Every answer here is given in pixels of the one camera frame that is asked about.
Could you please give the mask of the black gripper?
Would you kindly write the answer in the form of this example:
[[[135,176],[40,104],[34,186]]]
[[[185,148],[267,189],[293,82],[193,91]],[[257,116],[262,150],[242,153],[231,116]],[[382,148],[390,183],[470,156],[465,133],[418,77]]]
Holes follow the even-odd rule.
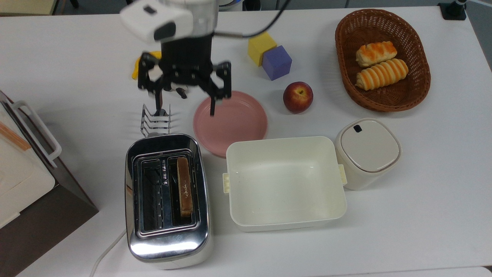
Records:
[[[161,56],[143,52],[138,62],[138,88],[147,90],[155,98],[156,112],[165,112],[162,91],[170,90],[170,82],[199,83],[200,88],[210,97],[210,115],[215,115],[216,102],[232,96],[231,63],[211,63],[211,41],[213,35],[187,37],[161,44]],[[149,71],[160,65],[162,75],[152,81]],[[219,88],[211,79],[216,73],[222,79]]]

